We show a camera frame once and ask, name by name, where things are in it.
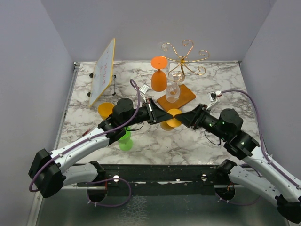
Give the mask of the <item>orange plastic goblet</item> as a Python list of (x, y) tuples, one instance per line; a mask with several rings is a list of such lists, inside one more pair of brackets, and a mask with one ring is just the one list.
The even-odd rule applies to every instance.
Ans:
[(156, 56), (151, 60), (151, 66), (156, 69), (151, 78), (151, 87), (156, 92), (162, 92), (167, 87), (167, 77), (163, 69), (168, 65), (168, 60), (163, 56)]

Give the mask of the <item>yellow plastic goblet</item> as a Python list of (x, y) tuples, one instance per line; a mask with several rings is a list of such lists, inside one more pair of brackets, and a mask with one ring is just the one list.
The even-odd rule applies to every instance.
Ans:
[(107, 119), (113, 112), (114, 104), (110, 102), (101, 103), (97, 111), (103, 120)]
[(174, 128), (177, 128), (177, 127), (181, 126), (182, 123), (175, 118), (176, 115), (182, 113), (181, 110), (179, 110), (179, 109), (170, 109), (168, 111), (168, 113), (171, 114), (173, 116), (173, 118), (169, 119), (167, 121), (161, 122), (160, 123), (161, 128), (165, 131), (171, 131)]

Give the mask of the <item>green plastic goblet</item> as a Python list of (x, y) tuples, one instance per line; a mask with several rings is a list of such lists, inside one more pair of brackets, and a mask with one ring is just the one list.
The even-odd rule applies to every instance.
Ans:
[(119, 148), (123, 151), (128, 151), (133, 146), (133, 141), (131, 139), (131, 132), (126, 130), (126, 133), (124, 136), (122, 136), (118, 140)]

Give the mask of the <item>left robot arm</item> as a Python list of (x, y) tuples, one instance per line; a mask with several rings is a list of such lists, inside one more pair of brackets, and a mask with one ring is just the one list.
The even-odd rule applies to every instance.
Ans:
[(131, 99), (120, 99), (113, 107), (112, 114), (82, 138), (51, 152), (45, 149), (38, 151), (28, 173), (32, 180), (29, 190), (49, 198), (69, 184), (90, 182), (94, 186), (100, 185), (104, 174), (99, 166), (91, 163), (77, 166), (76, 162), (120, 140), (128, 126), (142, 122), (153, 125), (172, 118), (151, 98), (136, 109)]

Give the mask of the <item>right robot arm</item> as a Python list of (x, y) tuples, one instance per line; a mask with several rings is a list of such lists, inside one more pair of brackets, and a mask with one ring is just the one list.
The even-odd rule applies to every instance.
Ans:
[(287, 220), (296, 224), (301, 222), (300, 179), (285, 170), (252, 136), (241, 130), (243, 119), (234, 109), (224, 109), (219, 118), (215, 118), (205, 105), (198, 105), (175, 118), (188, 128), (202, 128), (217, 136), (228, 153), (262, 174), (262, 177), (250, 175), (235, 163), (224, 161), (222, 169), (216, 172), (219, 183), (232, 181), (243, 185), (276, 206)]

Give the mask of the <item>clear wine glass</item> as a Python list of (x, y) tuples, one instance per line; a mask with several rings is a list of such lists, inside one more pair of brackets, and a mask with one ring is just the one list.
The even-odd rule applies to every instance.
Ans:
[(158, 48), (160, 51), (167, 52), (170, 49), (170, 44), (163, 41), (158, 44)]
[(166, 99), (174, 103), (180, 96), (180, 85), (183, 82), (183, 74), (180, 71), (173, 71), (168, 74), (168, 84), (166, 87)]

